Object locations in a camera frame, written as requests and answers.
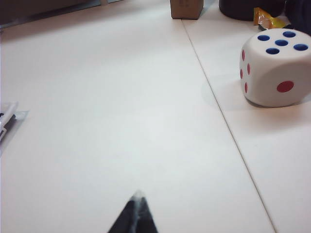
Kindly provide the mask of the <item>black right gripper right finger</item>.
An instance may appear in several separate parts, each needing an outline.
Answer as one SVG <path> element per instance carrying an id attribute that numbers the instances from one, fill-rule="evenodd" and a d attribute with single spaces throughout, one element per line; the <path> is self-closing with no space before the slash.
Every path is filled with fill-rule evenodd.
<path id="1" fill-rule="evenodd" d="M 155 222 L 153 216 L 150 212 L 147 199 L 143 192 L 137 191 L 137 223 L 136 232 L 137 233 L 157 233 Z"/>

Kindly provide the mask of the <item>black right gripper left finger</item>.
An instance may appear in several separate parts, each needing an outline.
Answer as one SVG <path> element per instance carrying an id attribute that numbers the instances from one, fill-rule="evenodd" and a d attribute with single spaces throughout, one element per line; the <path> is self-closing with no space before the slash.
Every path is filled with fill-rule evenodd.
<path id="1" fill-rule="evenodd" d="M 136 191 L 108 231 L 109 233 L 135 233 L 140 207 L 140 191 Z"/>

